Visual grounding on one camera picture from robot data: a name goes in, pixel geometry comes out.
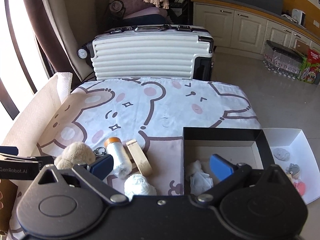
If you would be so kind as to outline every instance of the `crumpled tissue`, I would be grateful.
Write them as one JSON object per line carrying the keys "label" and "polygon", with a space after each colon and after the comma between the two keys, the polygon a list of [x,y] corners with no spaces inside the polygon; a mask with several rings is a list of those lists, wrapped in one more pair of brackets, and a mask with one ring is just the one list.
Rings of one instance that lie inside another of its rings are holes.
{"label": "crumpled tissue", "polygon": [[199,160],[186,167],[185,178],[187,181],[190,180],[190,193],[196,196],[209,190],[213,186],[212,178],[210,178],[209,174],[203,172]]}
{"label": "crumpled tissue", "polygon": [[133,195],[157,195],[157,192],[144,176],[133,174],[124,182],[124,194],[131,201]]}

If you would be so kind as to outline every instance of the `wall outlet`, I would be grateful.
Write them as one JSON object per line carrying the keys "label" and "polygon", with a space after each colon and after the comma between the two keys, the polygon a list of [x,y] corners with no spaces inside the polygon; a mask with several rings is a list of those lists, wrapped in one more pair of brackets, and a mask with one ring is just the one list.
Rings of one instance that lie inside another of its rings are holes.
{"label": "wall outlet", "polygon": [[316,20],[313,21],[313,24],[314,24],[315,26],[317,26],[318,28],[320,27],[320,24],[319,24]]}

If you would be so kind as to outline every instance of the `open black box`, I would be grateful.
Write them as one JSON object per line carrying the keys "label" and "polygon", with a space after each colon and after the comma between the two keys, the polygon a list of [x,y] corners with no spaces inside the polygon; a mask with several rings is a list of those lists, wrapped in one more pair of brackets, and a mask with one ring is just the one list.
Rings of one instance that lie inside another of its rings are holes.
{"label": "open black box", "polygon": [[[259,129],[184,127],[183,152],[183,170],[199,160],[203,171],[213,179],[213,185],[218,179],[209,167],[212,154],[219,154],[233,164],[247,163],[253,169],[266,169],[275,163],[266,136]],[[186,180],[184,193],[190,193],[190,182]]]}

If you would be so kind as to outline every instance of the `bottle cap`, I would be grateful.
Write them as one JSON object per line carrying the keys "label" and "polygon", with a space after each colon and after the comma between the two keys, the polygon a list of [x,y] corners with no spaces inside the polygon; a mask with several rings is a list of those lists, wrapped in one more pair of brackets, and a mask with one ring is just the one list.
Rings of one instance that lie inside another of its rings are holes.
{"label": "bottle cap", "polygon": [[120,142],[121,143],[121,140],[118,137],[110,137],[104,142],[104,146],[107,147],[108,144],[114,143],[114,142]]}

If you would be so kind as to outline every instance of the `cabinet handle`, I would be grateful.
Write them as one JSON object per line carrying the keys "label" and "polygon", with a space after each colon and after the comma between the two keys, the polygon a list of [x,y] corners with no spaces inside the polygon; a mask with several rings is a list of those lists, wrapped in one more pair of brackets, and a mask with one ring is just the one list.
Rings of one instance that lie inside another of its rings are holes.
{"label": "cabinet handle", "polygon": [[240,14],[240,13],[238,13],[238,15],[239,15],[239,16],[243,16],[243,17],[246,17],[246,18],[249,18],[249,16],[243,15],[243,14]]}
{"label": "cabinet handle", "polygon": [[224,10],[220,10],[221,12],[226,12],[226,13],[232,13],[232,12],[228,12],[228,11],[224,11]]}

